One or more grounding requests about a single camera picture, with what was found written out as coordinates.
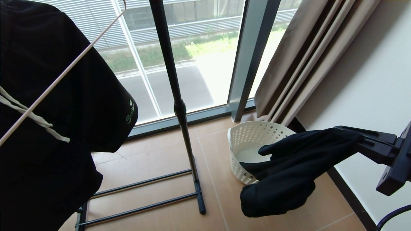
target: drawstring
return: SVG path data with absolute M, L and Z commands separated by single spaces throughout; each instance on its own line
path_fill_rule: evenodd
M 0 95 L 0 103 L 2 103 L 4 105 L 7 105 L 7 106 L 17 110 L 21 114 L 23 114 L 27 111 L 28 107 L 22 105 L 19 101 L 15 100 L 13 97 L 11 97 L 11 95 L 9 95 L 1 86 L 0 86 L 0 94 L 2 94 L 2 95 Z M 51 129 L 51 127 L 53 125 L 51 123 L 48 123 L 43 117 L 38 116 L 38 115 L 34 114 L 33 112 L 31 112 L 28 115 L 28 117 L 33 119 L 38 125 L 44 127 L 46 129 L 46 131 L 48 133 L 50 133 L 52 136 L 54 136 L 56 139 L 67 142 L 67 143 L 70 142 L 70 138 L 61 136 L 56 131 Z

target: corrugated metal wall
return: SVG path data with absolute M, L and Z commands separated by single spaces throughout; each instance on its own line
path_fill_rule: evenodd
M 110 0 L 35 0 L 57 7 L 65 12 L 92 41 L 115 18 L 115 12 Z M 187 2 L 193 0 L 164 0 L 165 4 Z M 148 0 L 127 0 L 128 8 L 150 6 Z M 289 22 L 297 9 L 278 11 L 275 23 Z M 218 18 L 212 20 L 182 23 L 169 26 L 172 39 L 190 35 L 206 34 L 211 31 L 235 30 L 240 27 L 241 16 Z M 130 32 L 133 41 L 138 43 L 150 43 L 157 41 L 155 28 L 133 30 Z M 110 30 L 95 44 L 97 49 L 106 49 L 113 46 L 126 45 L 127 41 L 121 30 L 120 23 L 116 22 Z

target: beige curtain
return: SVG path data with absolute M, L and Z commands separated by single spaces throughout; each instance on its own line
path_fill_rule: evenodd
M 287 126 L 378 3 L 379 0 L 304 0 L 257 89 L 257 116 Z

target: white plastic basket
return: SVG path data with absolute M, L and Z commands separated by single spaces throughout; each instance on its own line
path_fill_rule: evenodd
M 230 167 L 234 176 L 245 185 L 257 183 L 258 180 L 239 162 L 259 163 L 270 160 L 271 155 L 259 155 L 258 150 L 263 145 L 272 144 L 294 133 L 283 125 L 266 121 L 249 121 L 230 128 Z

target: clothes hanger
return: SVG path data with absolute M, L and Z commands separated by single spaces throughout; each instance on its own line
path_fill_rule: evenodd
M 120 14 L 97 36 L 94 41 L 88 45 L 84 51 L 80 53 L 76 57 L 76 59 L 55 79 L 55 81 L 40 95 L 40 97 L 34 101 L 34 103 L 28 108 L 28 109 L 23 109 L 25 112 L 20 116 L 20 118 L 13 124 L 13 126 L 3 135 L 3 137 L 0 139 L 0 147 L 1 145 L 4 144 L 4 142 L 10 137 L 10 135 L 20 126 L 20 124 L 23 122 L 24 119 L 26 119 L 28 116 L 33 116 L 33 110 L 39 105 L 39 103 L 53 90 L 53 88 L 66 76 L 66 74 L 76 65 L 76 63 L 94 46 L 94 44 L 110 29 L 110 27 L 124 14 L 124 12 L 127 9 L 127 4 L 126 0 L 123 0 L 124 2 L 124 10 L 120 12 Z

